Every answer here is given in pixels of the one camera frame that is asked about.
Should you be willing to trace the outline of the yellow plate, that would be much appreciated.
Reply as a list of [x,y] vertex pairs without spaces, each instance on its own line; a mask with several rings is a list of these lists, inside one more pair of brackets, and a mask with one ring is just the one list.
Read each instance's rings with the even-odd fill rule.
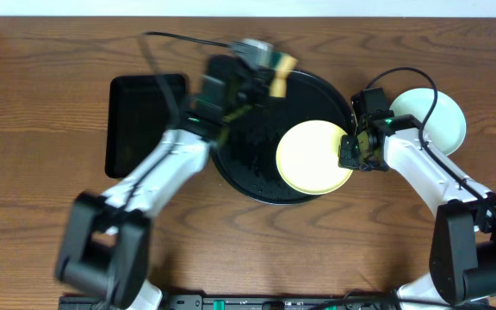
[[323,195],[343,186],[352,170],[338,165],[340,126],[321,120],[290,128],[276,148],[276,167],[282,180],[303,194]]

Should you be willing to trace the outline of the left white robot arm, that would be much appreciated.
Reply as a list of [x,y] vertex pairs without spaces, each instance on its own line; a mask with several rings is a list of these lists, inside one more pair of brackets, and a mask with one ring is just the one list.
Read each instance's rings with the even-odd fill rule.
[[54,276],[96,298],[96,309],[157,309],[162,291],[147,278],[152,220],[206,165],[225,126],[267,103],[281,84],[273,54],[215,56],[208,61],[196,106],[178,106],[169,83],[154,75],[170,111],[155,149],[100,195],[83,192],[72,203]]

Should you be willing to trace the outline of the yellow green sponge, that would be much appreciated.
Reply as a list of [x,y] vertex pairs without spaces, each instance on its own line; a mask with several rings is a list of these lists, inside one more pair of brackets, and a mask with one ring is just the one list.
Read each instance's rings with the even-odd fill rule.
[[287,95],[288,76],[297,63],[298,59],[290,54],[280,52],[272,54],[270,68],[274,72],[274,77],[270,83],[269,96],[284,98]]

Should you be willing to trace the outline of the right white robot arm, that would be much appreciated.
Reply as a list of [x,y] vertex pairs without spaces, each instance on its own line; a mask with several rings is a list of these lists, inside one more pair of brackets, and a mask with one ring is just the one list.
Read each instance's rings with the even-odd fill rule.
[[435,217],[429,272],[398,288],[400,307],[445,309],[496,295],[496,193],[442,153],[423,122],[396,115],[382,89],[351,101],[356,129],[341,139],[339,166],[397,171]]

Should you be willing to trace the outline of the light green plate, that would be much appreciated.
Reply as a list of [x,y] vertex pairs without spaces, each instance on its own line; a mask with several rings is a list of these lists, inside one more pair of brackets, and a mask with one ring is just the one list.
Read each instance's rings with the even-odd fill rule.
[[[422,122],[427,115],[434,97],[432,89],[417,88],[403,92],[390,106],[396,116],[413,115]],[[425,131],[432,142],[445,155],[455,152],[464,141],[467,124],[459,105],[441,91],[437,93],[437,104]]]

